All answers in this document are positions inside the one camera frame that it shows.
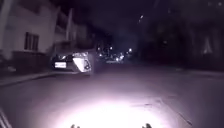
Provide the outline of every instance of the night sky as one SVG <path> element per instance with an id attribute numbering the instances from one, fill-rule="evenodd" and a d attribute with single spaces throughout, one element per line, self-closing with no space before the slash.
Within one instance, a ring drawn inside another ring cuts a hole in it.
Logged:
<path id="1" fill-rule="evenodd" d="M 169 0 L 70 0 L 62 3 L 87 7 L 87 19 L 113 35 L 113 43 L 120 50 L 135 48 L 140 33 L 151 21 L 164 18 L 169 8 Z"/>

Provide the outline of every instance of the asphalt road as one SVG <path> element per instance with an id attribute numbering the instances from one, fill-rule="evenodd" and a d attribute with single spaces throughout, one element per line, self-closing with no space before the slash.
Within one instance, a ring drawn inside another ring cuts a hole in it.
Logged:
<path id="1" fill-rule="evenodd" d="M 154 127 L 214 128 L 224 127 L 223 84 L 222 75 L 111 64 L 91 77 L 82 74 L 54 75 L 1 88 L 0 105 L 13 128 L 69 127 L 71 123 L 77 123 L 75 121 L 79 118 L 77 115 L 83 113 L 81 111 L 87 114 L 82 116 L 84 122 L 94 127 L 94 123 L 89 121 L 97 121 L 94 119 L 106 112 L 100 111 L 92 116 L 88 110 L 90 106 L 102 103 L 125 103 L 144 109 L 145 114 L 145 110 L 151 111 L 153 114 L 147 113 L 151 115 L 149 117 L 134 115 L 135 112 L 129 113 L 129 116 L 133 120 L 147 121 Z M 116 118 L 123 117 L 119 110 L 113 114 Z"/>

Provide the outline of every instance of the window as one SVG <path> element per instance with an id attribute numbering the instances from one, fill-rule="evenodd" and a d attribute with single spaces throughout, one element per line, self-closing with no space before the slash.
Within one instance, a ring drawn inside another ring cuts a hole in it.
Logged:
<path id="1" fill-rule="evenodd" d="M 39 1 L 35 1 L 35 0 L 20 0 L 19 4 L 23 8 L 28 9 L 28 10 L 32 11 L 33 13 L 39 14 L 39 12 L 40 12 L 41 4 L 39 3 Z"/>
<path id="2" fill-rule="evenodd" d="M 38 51 L 39 36 L 26 32 L 24 49 Z"/>

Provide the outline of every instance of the building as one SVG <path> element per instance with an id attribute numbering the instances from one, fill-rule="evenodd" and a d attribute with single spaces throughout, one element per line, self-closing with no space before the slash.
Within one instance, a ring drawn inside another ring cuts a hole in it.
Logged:
<path id="1" fill-rule="evenodd" d="M 86 24 L 73 22 L 73 9 L 70 9 L 68 16 L 59 12 L 55 28 L 54 45 L 50 54 L 61 52 L 60 49 L 63 49 L 65 45 L 68 45 L 69 49 L 64 49 L 63 51 L 92 49 L 94 46 L 91 35 L 92 32 Z"/>
<path id="2" fill-rule="evenodd" d="M 193 68 L 224 70 L 224 27 L 194 24 L 189 27 L 188 61 Z"/>
<path id="3" fill-rule="evenodd" d="M 75 42 L 78 30 L 48 0 L 0 0 L 0 20 L 0 55 L 19 72 L 45 68 L 52 46 Z"/>

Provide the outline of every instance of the sidewalk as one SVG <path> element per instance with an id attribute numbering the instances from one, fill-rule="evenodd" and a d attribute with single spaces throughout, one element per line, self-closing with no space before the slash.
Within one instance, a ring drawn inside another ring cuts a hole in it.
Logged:
<path id="1" fill-rule="evenodd" d="M 202 69 L 183 68 L 183 67 L 178 67 L 178 66 L 165 66 L 165 65 L 162 65 L 162 66 L 154 65 L 154 67 L 157 67 L 157 68 L 159 67 L 162 69 L 168 69 L 168 70 L 173 70 L 176 72 L 182 72 L 182 73 L 192 74 L 192 75 L 224 77 L 223 71 L 202 70 Z"/>
<path id="2" fill-rule="evenodd" d="M 11 84 L 16 84 L 19 82 L 24 82 L 27 80 L 38 79 L 41 77 L 46 77 L 46 76 L 50 76 L 50 75 L 54 75 L 54 74 L 55 73 L 52 71 L 44 71 L 41 73 L 4 77 L 2 79 L 0 78 L 0 87 L 11 85 Z"/>

